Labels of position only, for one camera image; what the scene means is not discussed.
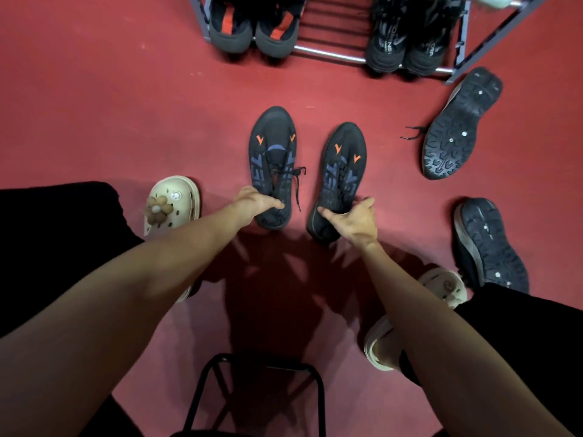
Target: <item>forearm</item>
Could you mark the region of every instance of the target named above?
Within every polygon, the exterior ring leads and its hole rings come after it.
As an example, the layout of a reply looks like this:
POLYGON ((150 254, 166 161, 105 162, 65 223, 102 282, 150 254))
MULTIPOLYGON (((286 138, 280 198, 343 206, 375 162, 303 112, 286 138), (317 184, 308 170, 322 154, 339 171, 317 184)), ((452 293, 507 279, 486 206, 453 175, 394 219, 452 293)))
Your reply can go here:
POLYGON ((415 374, 451 435, 570 435, 486 340, 378 242, 362 253, 415 374))
POLYGON ((43 435, 77 435, 240 227, 229 205, 145 242, 0 340, 3 435, 37 435, 39 426, 43 435))

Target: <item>pant leg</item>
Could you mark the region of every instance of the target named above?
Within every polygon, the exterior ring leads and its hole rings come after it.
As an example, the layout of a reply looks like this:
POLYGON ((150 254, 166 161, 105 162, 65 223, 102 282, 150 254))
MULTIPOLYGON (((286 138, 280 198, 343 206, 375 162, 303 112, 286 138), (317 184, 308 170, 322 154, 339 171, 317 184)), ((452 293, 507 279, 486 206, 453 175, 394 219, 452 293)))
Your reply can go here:
MULTIPOLYGON (((0 230, 4 275, 0 337, 38 314, 75 283, 114 257, 142 243, 128 227, 118 194, 103 182, 0 190, 13 207, 0 230)), ((107 397, 80 436, 141 436, 107 397)))
MULTIPOLYGON (((583 436, 583 311, 495 284, 487 284, 455 311, 570 432, 583 436)), ((399 363, 403 374, 419 384, 405 352, 399 363)))

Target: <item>floor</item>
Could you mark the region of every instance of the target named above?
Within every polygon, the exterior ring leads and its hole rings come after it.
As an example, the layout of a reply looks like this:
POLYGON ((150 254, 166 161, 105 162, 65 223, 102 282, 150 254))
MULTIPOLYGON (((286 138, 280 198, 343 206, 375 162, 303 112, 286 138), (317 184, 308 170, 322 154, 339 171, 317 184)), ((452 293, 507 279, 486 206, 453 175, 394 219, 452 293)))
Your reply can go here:
MULTIPOLYGON (((582 8, 583 0, 547 1, 482 60, 504 92, 481 121, 468 163, 429 182, 420 174, 419 142, 399 136, 443 107, 452 87, 438 80, 374 79, 358 67, 301 56, 274 66, 257 50, 229 61, 202 41, 188 0, 0 0, 0 186, 107 181, 139 232, 152 185, 181 174, 200 185, 208 214, 249 183, 249 133, 278 104, 295 120, 297 165, 307 167, 304 210, 327 135, 354 121, 369 155, 360 193, 377 198, 381 239, 405 267, 452 267, 451 205, 485 196, 504 215, 532 293, 583 309, 583 57, 568 38, 583 34, 582 8)), ((366 12, 351 18, 334 9, 311 3, 302 38, 314 46, 344 42, 358 55, 366 12), (325 21, 329 27, 321 27, 325 21)), ((501 16, 473 12, 470 46, 501 16)), ((381 312, 378 301, 354 252, 342 242, 330 250, 313 244, 306 216, 294 209, 280 234, 244 230, 200 292, 164 318, 114 393, 147 437, 179 430, 204 363, 231 350, 315 365, 326 386, 329 435, 430 436, 440 428, 420 388, 368 365, 358 342, 381 312)), ((247 377, 234 372, 230 383, 247 377)), ((269 380, 271 391, 256 390, 267 400, 248 400, 253 407, 228 416, 224 428, 245 423, 252 433, 315 435, 313 387, 284 408, 297 381, 269 380)), ((209 382, 196 426, 210 426, 221 407, 209 382)))

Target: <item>flower charm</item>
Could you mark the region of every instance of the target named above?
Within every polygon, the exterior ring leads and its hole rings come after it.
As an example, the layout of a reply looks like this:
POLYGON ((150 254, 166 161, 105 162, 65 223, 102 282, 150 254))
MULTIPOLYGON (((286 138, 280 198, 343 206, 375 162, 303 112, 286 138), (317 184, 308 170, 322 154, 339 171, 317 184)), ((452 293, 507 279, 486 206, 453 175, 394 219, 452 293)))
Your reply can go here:
POLYGON ((146 203, 146 211, 144 214, 148 219, 148 224, 161 224, 166 220, 166 217, 174 211, 174 206, 168 204, 168 198, 165 196, 158 196, 154 198, 150 196, 146 203))

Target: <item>black shoe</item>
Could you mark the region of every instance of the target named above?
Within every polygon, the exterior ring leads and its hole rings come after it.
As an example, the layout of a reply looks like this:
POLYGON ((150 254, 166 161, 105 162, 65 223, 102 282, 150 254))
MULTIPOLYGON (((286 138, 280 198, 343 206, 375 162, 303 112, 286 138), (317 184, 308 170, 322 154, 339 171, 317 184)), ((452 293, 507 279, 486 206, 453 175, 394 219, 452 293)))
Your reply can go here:
POLYGON ((502 215, 485 198, 470 198, 454 212, 454 256, 474 291, 492 283, 528 293, 528 273, 506 239, 502 215))
POLYGON ((435 72, 443 61, 463 6, 464 0, 412 0, 405 69, 419 76, 435 72))
POLYGON ((271 1, 273 7, 268 10, 265 18, 259 19, 255 28, 255 43, 261 52, 272 58, 285 58, 292 52, 306 2, 307 0, 271 1))
POLYGON ((319 242, 331 243, 340 234, 318 213, 318 206, 335 213, 347 213, 352 208, 356 190, 366 168, 366 145, 360 129, 351 122, 341 124, 332 133, 322 155, 324 182, 318 201, 308 217, 308 233, 319 242))
POLYGON ((373 35, 366 48, 366 63, 376 72, 395 72, 406 50, 409 0, 374 0, 373 35))
POLYGON ((485 67, 466 75, 427 131, 421 160, 426 178, 446 178, 468 161, 476 145, 478 121, 498 100, 502 87, 502 81, 485 67))
POLYGON ((292 177, 297 179, 295 199, 300 206, 300 174, 305 167, 294 168, 297 137, 289 113, 279 106, 267 109, 253 127, 249 139, 249 163, 253 187, 264 195, 280 199, 285 208, 270 208, 255 217, 270 230, 286 226, 292 217, 292 177))
POLYGON ((253 25, 240 0, 210 0, 210 42, 227 53, 243 53, 253 39, 253 25))

